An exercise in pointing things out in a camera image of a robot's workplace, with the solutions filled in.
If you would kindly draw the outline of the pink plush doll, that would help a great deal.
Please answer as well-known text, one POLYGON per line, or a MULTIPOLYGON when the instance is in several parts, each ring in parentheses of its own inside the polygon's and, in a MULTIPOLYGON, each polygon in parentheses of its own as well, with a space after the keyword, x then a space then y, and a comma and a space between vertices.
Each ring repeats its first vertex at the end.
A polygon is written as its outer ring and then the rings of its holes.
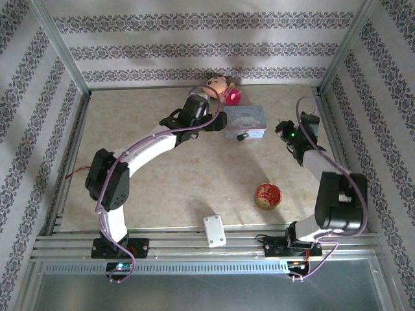
POLYGON ((238 106, 241 100, 241 92, 235 88, 233 82, 228 84, 224 76, 211 77, 202 89, 204 93, 226 106, 238 106))

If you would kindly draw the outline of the round red tin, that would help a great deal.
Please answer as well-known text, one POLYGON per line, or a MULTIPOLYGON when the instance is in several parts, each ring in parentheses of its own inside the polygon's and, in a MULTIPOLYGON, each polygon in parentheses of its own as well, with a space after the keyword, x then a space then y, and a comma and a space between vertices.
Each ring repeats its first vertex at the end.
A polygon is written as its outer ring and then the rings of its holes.
POLYGON ((282 194, 280 189, 272 183, 263 183, 255 190, 255 204, 263 210, 275 209, 281 202, 282 194))

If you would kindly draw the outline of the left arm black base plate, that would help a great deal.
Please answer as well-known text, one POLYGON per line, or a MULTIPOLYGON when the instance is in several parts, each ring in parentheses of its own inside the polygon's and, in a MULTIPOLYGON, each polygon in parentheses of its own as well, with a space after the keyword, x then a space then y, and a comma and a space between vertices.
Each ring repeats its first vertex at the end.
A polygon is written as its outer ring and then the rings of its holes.
MULTIPOLYGON (((149 239, 147 238, 129 238, 124 239, 121 244, 129 251, 135 259, 147 258, 149 251, 149 239)), ((91 249, 92 259, 128 259, 130 255, 125 251, 112 244, 104 237, 96 238, 93 241, 91 249)))

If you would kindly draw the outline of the grey metal sheet tray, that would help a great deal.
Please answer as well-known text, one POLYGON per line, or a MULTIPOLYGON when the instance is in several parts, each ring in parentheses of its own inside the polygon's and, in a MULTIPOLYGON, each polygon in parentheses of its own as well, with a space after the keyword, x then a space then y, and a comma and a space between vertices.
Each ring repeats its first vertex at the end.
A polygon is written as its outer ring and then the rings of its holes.
POLYGON ((39 262, 15 311, 397 311, 372 259, 368 274, 46 275, 39 262))

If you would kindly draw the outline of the aluminium frame post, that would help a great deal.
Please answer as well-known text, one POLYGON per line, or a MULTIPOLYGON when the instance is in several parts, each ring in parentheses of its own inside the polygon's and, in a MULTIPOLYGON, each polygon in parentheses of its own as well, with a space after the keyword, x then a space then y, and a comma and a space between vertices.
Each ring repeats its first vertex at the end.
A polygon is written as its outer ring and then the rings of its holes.
POLYGON ((91 89, 88 87, 87 82, 82 75, 81 70, 78 68, 75 59, 73 58, 69 48, 67 47, 60 31, 58 30, 54 19, 48 13, 42 0, 27 0, 30 9, 33 11, 36 19, 40 23, 44 32, 46 33, 49 41, 51 42, 55 52, 63 62, 69 75, 71 76, 78 89, 90 98, 91 89))
POLYGON ((344 60, 353 47, 356 39, 366 24, 367 19, 371 16, 373 9, 375 8, 378 0, 364 0, 361 7, 358 9, 355 17, 353 18, 349 29, 343 37, 340 45, 334 55, 333 60, 329 64, 326 73, 318 86, 319 94, 324 94, 332 81, 335 79, 338 71, 340 70, 344 60))

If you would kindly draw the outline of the aluminium side rail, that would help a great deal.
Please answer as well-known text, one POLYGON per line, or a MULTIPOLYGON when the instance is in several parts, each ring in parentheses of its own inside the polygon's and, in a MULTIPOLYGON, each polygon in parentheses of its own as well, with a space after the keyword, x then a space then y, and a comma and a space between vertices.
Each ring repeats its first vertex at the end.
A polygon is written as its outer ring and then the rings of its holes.
MULTIPOLYGON (((348 164, 344 154, 342 153, 340 139, 338 138, 338 133, 336 131, 335 123, 331 116, 327 100, 319 93, 317 87, 313 87, 312 92, 318 113, 322 118, 322 123, 326 131, 331 152, 334 156, 334 162, 344 171, 348 171, 348 164)), ((346 233, 346 235, 359 235, 366 229, 368 222, 367 181, 364 181, 363 185, 363 190, 359 189, 356 194, 357 202, 362 204, 362 224, 358 229, 350 229, 351 233, 346 233)))
POLYGON ((43 234, 46 236, 52 235, 54 233, 55 227, 59 226, 59 224, 56 224, 56 221, 58 219, 58 215, 62 214, 64 210, 71 184, 70 178, 66 178, 66 176, 70 175, 70 173, 72 173, 73 169, 75 168, 90 98, 91 96, 87 97, 86 95, 81 97, 75 119, 72 123, 69 139, 67 141, 65 152, 58 171, 54 199, 51 208, 47 213, 45 226, 43 227, 43 234))

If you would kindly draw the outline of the white rectangular plate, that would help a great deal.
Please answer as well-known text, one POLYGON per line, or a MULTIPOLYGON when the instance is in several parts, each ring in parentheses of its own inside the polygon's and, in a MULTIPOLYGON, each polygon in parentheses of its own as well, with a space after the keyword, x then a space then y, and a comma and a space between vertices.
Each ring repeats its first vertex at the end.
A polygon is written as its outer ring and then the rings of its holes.
POLYGON ((203 223, 208 246, 210 248, 225 246, 227 240, 221 216, 218 214, 205 216, 203 223))

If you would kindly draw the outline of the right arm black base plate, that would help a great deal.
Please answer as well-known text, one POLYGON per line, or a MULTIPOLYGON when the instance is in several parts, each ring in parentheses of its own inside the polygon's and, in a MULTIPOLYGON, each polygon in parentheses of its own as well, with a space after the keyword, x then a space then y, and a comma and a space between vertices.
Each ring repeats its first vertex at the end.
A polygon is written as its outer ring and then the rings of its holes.
POLYGON ((315 242, 288 240, 282 236, 266 236, 263 238, 265 257, 318 257, 322 249, 315 242))

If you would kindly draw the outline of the blue cartoon tin box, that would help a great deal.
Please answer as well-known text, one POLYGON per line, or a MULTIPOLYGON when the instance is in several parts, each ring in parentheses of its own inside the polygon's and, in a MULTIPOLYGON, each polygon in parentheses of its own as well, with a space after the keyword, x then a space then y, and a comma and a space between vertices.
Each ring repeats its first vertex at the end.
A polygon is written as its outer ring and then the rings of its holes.
POLYGON ((267 122, 265 110, 260 105, 226 106, 227 126, 224 130, 225 138, 237 139, 243 132, 248 132, 248 139, 260 139, 264 136, 267 122))

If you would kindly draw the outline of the wide aluminium rail profile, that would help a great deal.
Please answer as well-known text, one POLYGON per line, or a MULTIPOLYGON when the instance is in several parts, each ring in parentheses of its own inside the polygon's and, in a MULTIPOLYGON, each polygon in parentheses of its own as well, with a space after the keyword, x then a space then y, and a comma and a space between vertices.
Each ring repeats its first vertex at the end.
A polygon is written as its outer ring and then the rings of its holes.
MULTIPOLYGON (((147 252, 149 260, 261 260, 265 259, 265 246, 258 241, 259 235, 281 236, 278 227, 229 227, 225 231, 226 244, 211 248, 206 234, 199 228, 184 231, 136 230, 130 238, 146 238, 148 246, 141 250, 147 252)), ((93 233, 56 233, 36 238, 30 260, 76 261, 89 260, 91 253, 98 250, 94 240, 99 238, 93 233)), ((322 254, 326 255, 338 242, 332 259, 363 258, 366 255, 382 253, 379 237, 373 233, 361 236, 329 236, 322 239, 322 254)))

